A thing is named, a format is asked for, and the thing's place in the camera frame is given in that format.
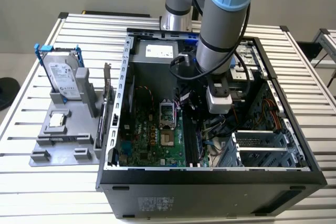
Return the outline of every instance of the gray floor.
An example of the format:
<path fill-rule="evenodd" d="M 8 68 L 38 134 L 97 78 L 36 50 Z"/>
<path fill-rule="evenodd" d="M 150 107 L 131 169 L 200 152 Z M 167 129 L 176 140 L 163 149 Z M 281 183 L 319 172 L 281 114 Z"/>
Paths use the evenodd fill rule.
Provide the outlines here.
<path fill-rule="evenodd" d="M 34 54 L 0 54 L 0 78 L 15 78 L 20 85 L 25 81 L 36 56 Z M 0 111 L 0 124 L 9 108 Z"/>

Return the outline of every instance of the blue tab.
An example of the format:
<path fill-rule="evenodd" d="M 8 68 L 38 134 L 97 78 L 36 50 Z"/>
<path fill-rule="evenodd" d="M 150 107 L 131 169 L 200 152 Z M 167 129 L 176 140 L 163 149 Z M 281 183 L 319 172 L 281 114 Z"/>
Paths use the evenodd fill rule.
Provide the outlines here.
<path fill-rule="evenodd" d="M 83 61 L 83 57 L 82 57 L 82 50 L 78 47 L 78 45 L 75 48 L 75 51 L 77 52 L 77 57 L 78 57 L 78 61 L 79 61 L 79 66 L 81 68 L 84 67 L 84 61 Z"/>
<path fill-rule="evenodd" d="M 54 49 L 53 46 L 43 45 L 43 46 L 41 47 L 41 50 L 40 50 L 40 51 L 41 51 L 41 52 L 52 52 L 53 49 Z"/>
<path fill-rule="evenodd" d="M 231 58 L 230 68 L 234 68 L 236 66 L 236 58 L 233 56 Z"/>

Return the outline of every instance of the black connector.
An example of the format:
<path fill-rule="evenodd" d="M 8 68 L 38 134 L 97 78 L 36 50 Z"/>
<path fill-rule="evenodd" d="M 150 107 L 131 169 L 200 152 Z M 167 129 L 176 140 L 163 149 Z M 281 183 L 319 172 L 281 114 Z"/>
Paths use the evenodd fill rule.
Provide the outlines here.
<path fill-rule="evenodd" d="M 112 125 L 116 126 L 118 124 L 118 116 L 116 114 L 113 115 L 113 121 L 112 121 Z"/>

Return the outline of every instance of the small gray component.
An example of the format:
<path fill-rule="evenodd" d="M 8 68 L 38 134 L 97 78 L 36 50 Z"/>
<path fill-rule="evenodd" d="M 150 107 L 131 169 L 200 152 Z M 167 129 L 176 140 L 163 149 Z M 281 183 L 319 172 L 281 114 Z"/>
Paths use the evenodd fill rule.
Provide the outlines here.
<path fill-rule="evenodd" d="M 30 157 L 34 162 L 48 162 L 50 154 L 47 150 L 33 151 Z"/>
<path fill-rule="evenodd" d="M 98 110 L 95 106 L 96 94 L 93 85 L 89 83 L 89 69 L 78 68 L 76 72 L 76 80 L 79 84 L 80 97 L 83 103 L 87 104 L 92 118 L 97 116 Z"/>
<path fill-rule="evenodd" d="M 75 148 L 73 154 L 78 161 L 91 159 L 91 154 L 88 148 Z"/>

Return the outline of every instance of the hard drive label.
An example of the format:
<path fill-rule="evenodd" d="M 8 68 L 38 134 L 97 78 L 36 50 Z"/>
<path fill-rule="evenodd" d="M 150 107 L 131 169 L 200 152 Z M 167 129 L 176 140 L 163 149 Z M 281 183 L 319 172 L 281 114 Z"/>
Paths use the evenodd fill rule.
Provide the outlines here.
<path fill-rule="evenodd" d="M 65 63 L 49 63 L 51 74 L 59 92 L 67 99 L 80 99 L 78 87 L 72 69 Z"/>

